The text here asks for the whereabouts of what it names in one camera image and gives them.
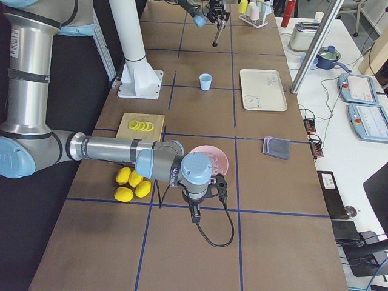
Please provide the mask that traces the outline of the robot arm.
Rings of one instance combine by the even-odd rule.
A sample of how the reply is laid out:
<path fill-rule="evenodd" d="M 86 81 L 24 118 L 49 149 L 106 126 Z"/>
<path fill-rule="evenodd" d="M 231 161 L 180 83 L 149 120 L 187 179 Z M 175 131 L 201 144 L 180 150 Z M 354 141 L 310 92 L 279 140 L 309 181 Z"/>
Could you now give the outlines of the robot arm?
<path fill-rule="evenodd" d="M 207 4 L 201 1 L 201 4 L 195 1 L 178 0 L 176 3 L 182 7 L 193 18 L 197 27 L 203 27 L 207 21 L 216 24 L 217 28 L 222 23 L 227 23 L 230 18 L 230 12 L 226 10 L 224 1 L 209 0 Z"/>
<path fill-rule="evenodd" d="M 210 197 L 210 160 L 177 141 L 150 142 L 52 130 L 46 123 L 53 37 L 91 36 L 92 1 L 4 1 L 11 25 L 8 114 L 1 125 L 1 175 L 22 178 L 82 159 L 130 162 L 151 179 L 180 187 L 193 222 Z"/>

